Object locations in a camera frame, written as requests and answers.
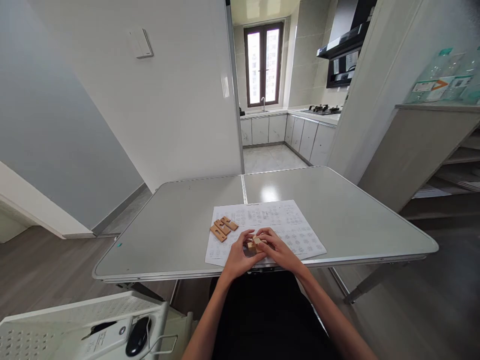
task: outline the printed diagram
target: printed diagram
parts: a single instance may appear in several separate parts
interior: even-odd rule
[[[240,234],[247,229],[272,228],[292,252],[303,260],[325,254],[327,251],[293,200],[274,201],[253,204],[215,206],[212,221],[226,216],[238,224],[238,229],[228,235],[224,242],[209,232],[205,262],[224,266],[230,253],[230,247]],[[263,259],[260,264],[273,263],[271,258]]]

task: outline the gray tabletop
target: gray tabletop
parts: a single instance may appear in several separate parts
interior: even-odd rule
[[[377,264],[438,250],[424,232],[324,166],[168,182],[143,207],[93,269],[120,283],[209,277],[205,263],[213,208],[295,200],[327,253],[308,266]]]

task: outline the ceiling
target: ceiling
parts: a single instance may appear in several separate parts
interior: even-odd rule
[[[289,16],[300,0],[231,0],[233,25],[246,25]]]

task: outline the window frame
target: window frame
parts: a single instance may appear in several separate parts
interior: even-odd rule
[[[246,72],[246,103],[247,107],[254,108],[263,105],[262,98],[265,97],[266,83],[267,83],[267,31],[278,29],[278,55],[277,55],[277,69],[276,69],[276,89],[275,100],[266,101],[265,105],[273,105],[279,103],[280,97],[280,71],[282,67],[282,48],[284,37],[284,23],[274,22],[265,25],[258,25],[253,27],[245,27],[243,29],[243,42],[245,48],[245,72]],[[248,35],[260,33],[260,102],[250,102],[250,70],[249,70],[249,42]]]

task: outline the water bottle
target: water bottle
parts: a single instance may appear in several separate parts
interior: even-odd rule
[[[423,103],[430,91],[433,89],[437,80],[440,78],[440,73],[445,65],[450,60],[450,53],[453,48],[446,48],[440,51],[438,56],[433,58],[430,64],[416,79],[415,85],[411,90],[410,95],[406,98],[406,104]]]
[[[428,94],[425,94],[425,102],[435,102],[440,100],[445,91],[449,88],[449,85],[454,81],[455,74],[458,72],[460,67],[460,62],[463,59],[465,53],[458,53],[450,56],[447,64],[438,74],[439,78],[436,81],[435,85],[431,88],[431,91]]]
[[[480,46],[474,53],[467,55],[462,65],[455,74],[455,79],[451,82],[450,87],[445,91],[441,100],[455,101],[464,92],[466,87],[472,81],[472,77],[478,72],[480,64]]]

